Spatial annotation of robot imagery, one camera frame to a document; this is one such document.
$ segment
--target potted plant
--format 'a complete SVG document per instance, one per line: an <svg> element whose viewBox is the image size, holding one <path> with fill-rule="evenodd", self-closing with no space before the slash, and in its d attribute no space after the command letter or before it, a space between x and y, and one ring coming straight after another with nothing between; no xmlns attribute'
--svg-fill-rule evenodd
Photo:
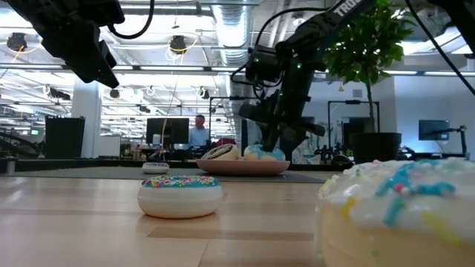
<svg viewBox="0 0 475 267"><path fill-rule="evenodd" d="M404 9L396 8L388 0L376 0L371 9L339 33L324 56L330 75L339 77L345 84L366 85L372 132L350 138L356 163L396 159L401 145L400 133L376 133L371 87L380 77L390 77L384 69L404 56L399 43L413 32L407 26L414 23L403 19L403 12Z"/></svg>

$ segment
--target pink plate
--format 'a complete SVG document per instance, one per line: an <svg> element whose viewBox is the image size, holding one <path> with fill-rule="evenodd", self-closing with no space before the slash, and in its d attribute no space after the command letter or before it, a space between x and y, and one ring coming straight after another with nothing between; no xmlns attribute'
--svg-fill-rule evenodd
<svg viewBox="0 0 475 267"><path fill-rule="evenodd" d="M272 176L283 173L290 161L209 160L196 161L201 170L210 174Z"/></svg>

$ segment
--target man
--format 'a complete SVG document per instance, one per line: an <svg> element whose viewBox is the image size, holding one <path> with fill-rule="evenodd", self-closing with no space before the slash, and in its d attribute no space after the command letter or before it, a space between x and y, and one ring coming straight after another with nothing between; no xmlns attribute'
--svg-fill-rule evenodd
<svg viewBox="0 0 475 267"><path fill-rule="evenodd" d="M189 146L190 147L200 147L201 145L206 145L206 140L208 140L209 135L208 131L204 127L205 116L197 115L194 118L194 127L190 129L189 134Z"/></svg>

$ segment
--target white frosted donut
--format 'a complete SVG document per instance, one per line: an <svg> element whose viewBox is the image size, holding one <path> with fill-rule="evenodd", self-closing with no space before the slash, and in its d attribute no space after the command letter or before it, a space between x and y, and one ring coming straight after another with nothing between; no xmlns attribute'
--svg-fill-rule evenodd
<svg viewBox="0 0 475 267"><path fill-rule="evenodd" d="M262 145L250 145L244 150L246 160L285 160L285 154L279 148L274 148L273 152L265 152Z"/></svg>
<svg viewBox="0 0 475 267"><path fill-rule="evenodd" d="M170 166L164 162L145 162L142 165L144 174L166 174L170 170Z"/></svg>
<svg viewBox="0 0 475 267"><path fill-rule="evenodd" d="M185 219L216 211L223 192L213 177L153 177L142 182L137 199L147 215Z"/></svg>
<svg viewBox="0 0 475 267"><path fill-rule="evenodd" d="M333 176L315 231L326 267L475 266L474 177L463 159L371 162Z"/></svg>
<svg viewBox="0 0 475 267"><path fill-rule="evenodd" d="M232 144L220 145L211 149L201 159L236 160L239 157L238 147Z"/></svg>

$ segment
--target mat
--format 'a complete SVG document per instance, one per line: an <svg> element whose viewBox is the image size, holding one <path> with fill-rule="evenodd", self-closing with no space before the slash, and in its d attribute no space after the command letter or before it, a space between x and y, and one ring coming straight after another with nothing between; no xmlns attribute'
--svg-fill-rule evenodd
<svg viewBox="0 0 475 267"><path fill-rule="evenodd" d="M192 168L172 168L166 174L169 176L179 175L210 175L200 169ZM286 171L275 177L226 177L221 175L211 175L221 182L295 182L295 183L323 183L332 174L322 173L321 179L304 174ZM95 178L95 179L146 179L155 177L156 174L143 174L141 168L132 167L93 167L93 168L71 168L52 171L20 171L10 177L50 177L50 178Z"/></svg>

